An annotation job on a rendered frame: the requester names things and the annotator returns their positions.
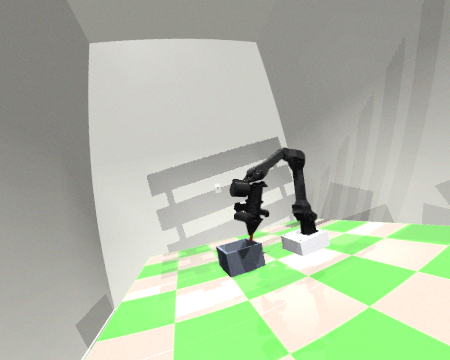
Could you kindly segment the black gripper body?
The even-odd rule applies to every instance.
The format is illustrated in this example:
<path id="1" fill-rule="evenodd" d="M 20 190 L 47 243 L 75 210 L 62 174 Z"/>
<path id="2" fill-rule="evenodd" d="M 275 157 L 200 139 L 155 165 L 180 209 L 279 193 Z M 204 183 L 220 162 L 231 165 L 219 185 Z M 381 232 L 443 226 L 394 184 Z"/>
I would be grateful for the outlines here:
<path id="1" fill-rule="evenodd" d="M 260 215 L 269 217 L 269 211 L 261 209 L 262 204 L 264 204 L 262 199 L 248 197 L 248 199 L 245 199 L 245 202 L 248 202 L 246 213 L 245 210 L 244 212 L 236 212 L 234 214 L 234 220 L 250 222 L 255 220 L 255 218 L 260 218 Z"/>

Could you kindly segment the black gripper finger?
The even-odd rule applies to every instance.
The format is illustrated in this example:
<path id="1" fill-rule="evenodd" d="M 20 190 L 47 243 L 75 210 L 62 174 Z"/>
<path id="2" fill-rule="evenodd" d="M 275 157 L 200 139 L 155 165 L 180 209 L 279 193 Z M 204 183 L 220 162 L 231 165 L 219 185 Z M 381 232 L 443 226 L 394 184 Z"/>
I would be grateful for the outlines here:
<path id="1" fill-rule="evenodd" d="M 263 220 L 263 218 L 255 218 L 255 220 L 257 220 L 257 221 L 256 221 L 256 224 L 255 224 L 254 229 L 253 229 L 253 234 L 256 231 L 256 229 L 259 226 L 259 224 L 261 223 L 261 221 Z"/>
<path id="2" fill-rule="evenodd" d="M 256 221 L 257 221 L 257 220 L 253 220 L 253 221 L 250 221 L 250 222 L 246 222 L 247 229 L 248 229 L 248 236 L 251 236 L 251 234 L 252 234 L 252 232 L 253 232 L 253 229 L 254 229 L 254 226 L 255 226 L 255 224 L 256 224 Z"/>

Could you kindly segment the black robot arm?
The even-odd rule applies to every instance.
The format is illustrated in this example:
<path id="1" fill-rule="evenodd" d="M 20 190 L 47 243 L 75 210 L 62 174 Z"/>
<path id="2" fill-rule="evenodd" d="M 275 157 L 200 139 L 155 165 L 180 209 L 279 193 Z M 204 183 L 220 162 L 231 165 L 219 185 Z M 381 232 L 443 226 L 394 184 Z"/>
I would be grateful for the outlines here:
<path id="1" fill-rule="evenodd" d="M 294 217 L 297 221 L 301 221 L 300 229 L 302 234 L 310 236 L 316 230 L 315 221 L 317 214 L 311 209 L 308 203 L 304 182 L 303 167 L 306 159 L 305 153 L 301 150 L 282 148 L 273 153 L 264 162 L 247 170 L 243 180 L 233 179 L 230 186 L 230 195 L 232 197 L 250 197 L 262 199 L 263 187 L 268 187 L 262 180 L 268 174 L 268 170 L 281 159 L 287 161 L 288 166 L 292 169 L 296 202 L 292 204 Z M 250 185 L 251 182 L 254 182 Z"/>

